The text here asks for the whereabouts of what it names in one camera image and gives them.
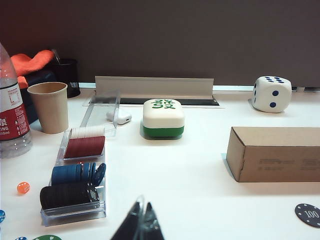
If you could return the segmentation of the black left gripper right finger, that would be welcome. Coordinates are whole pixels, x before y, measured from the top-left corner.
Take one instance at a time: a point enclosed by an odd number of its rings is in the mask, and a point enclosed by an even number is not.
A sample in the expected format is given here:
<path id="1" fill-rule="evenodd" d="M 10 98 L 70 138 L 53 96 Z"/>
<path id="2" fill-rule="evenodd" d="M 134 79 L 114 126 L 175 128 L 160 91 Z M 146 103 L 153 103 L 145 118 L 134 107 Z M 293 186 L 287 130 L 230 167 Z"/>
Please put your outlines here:
<path id="1" fill-rule="evenodd" d="M 152 204 L 147 203 L 143 219 L 143 239 L 144 240 L 164 240 L 161 227 Z"/>

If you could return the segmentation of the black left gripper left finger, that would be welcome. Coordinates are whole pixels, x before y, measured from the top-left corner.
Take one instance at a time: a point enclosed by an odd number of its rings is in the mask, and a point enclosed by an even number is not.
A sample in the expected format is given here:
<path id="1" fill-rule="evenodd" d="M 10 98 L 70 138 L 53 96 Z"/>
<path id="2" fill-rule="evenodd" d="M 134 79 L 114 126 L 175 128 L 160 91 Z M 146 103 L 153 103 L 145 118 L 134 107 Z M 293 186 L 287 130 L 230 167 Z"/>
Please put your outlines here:
<path id="1" fill-rule="evenodd" d="M 144 208 L 145 198 L 143 195 L 140 195 L 129 209 L 125 219 L 113 234 L 111 240 L 139 240 Z"/>

